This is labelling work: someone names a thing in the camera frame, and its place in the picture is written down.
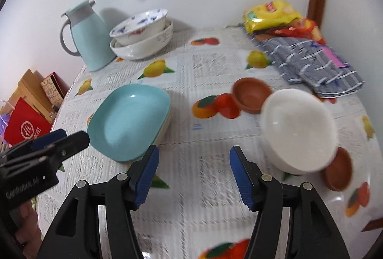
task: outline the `human hand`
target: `human hand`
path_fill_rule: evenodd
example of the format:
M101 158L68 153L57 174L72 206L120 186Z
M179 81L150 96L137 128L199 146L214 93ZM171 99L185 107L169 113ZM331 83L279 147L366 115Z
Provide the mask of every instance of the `human hand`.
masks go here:
M20 205L22 226L15 234L20 244L25 243L23 254L27 259L36 259L40 249L41 231L37 226L37 212L32 208L32 202L28 201Z

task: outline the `small terracotta bowl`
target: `small terracotta bowl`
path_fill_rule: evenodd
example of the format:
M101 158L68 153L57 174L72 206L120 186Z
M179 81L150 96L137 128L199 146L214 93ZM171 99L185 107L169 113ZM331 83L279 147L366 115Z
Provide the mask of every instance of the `small terracotta bowl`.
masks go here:
M351 182L352 160L350 154L338 147L332 163L322 170L323 181L333 191L343 191Z
M256 78L245 77L234 83L231 93L240 110L250 114L258 114L272 91L265 82Z

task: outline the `white circular logo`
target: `white circular logo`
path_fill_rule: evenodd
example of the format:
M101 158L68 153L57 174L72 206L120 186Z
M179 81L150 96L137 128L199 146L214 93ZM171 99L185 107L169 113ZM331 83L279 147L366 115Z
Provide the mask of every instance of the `white circular logo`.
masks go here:
M33 137L34 130L31 122L25 121L22 123L20 130L24 139L30 139Z

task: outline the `table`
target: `table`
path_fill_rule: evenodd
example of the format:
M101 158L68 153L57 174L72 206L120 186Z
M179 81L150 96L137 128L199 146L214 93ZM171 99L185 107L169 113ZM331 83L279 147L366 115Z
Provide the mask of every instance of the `table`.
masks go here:
M219 44L191 44L201 38L217 38ZM84 67L75 79L56 117L53 129L68 134L87 129L89 117L116 88L128 83L145 83L165 89L172 101L172 120L159 145L160 163L156 174L170 187L151 188L146 203L132 212L137 238L143 252L156 259L198 258L205 250L222 242L249 238L257 213L242 204L229 165L229 150L239 145L249 161L280 182L283 172L268 163L260 145L259 115L242 112L233 120L216 115L197 119L191 106L209 95L230 92L234 81L242 77L264 80L273 91L295 87L310 91L305 85L288 85L277 70L246 69L246 58L256 48L242 29L187 30L175 32L171 42L151 59L127 61L116 59L107 67L90 73ZM156 78L139 78L155 59L164 59L174 73ZM81 85L91 87L79 91ZM328 190L318 173L290 177L285 183L311 182L331 212L355 258L358 236L371 220L383 216L381 190L383 160L376 137L368 138L362 117L366 114L357 95L324 101L338 126L339 144L352 157L354 175L343 192ZM58 171L59 184L38 197L39 225L46 233L60 205L76 181L90 184L110 180L126 171L129 163L116 163L92 146L64 162L65 172ZM351 217L345 209L352 194L364 182L369 184L370 201ZM284 258L288 234L289 210L284 208L276 258ZM100 235L104 258L109 258L105 214L100 213Z

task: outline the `white oval bowl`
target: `white oval bowl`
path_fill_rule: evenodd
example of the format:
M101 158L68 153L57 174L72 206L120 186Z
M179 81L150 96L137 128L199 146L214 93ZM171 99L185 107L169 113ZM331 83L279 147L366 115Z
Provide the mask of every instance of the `white oval bowl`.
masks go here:
M122 59L139 60L150 57L164 48L173 36L173 21L166 20L165 29L143 41L121 46L116 39L110 42L110 48Z
M283 89L270 95L262 106L260 126L268 159L284 172L317 172L335 157L335 120L320 100L305 91Z
M165 28L167 9L152 9L138 13L118 25L109 33L122 46L128 46L161 32Z

